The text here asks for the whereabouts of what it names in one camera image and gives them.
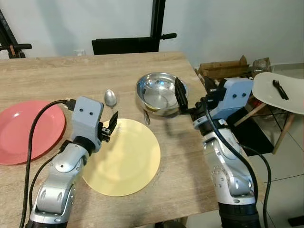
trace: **pink plate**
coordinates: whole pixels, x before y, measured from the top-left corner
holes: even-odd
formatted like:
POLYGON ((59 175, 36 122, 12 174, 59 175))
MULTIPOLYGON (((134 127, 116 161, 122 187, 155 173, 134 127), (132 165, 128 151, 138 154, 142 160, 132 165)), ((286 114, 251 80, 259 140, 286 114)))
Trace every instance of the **pink plate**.
MULTIPOLYGON (((27 161, 29 131, 38 112, 48 101, 25 101, 0 113, 0 164, 27 161)), ((61 137, 66 119, 58 106, 46 110, 34 131, 32 159, 47 152, 61 137)))

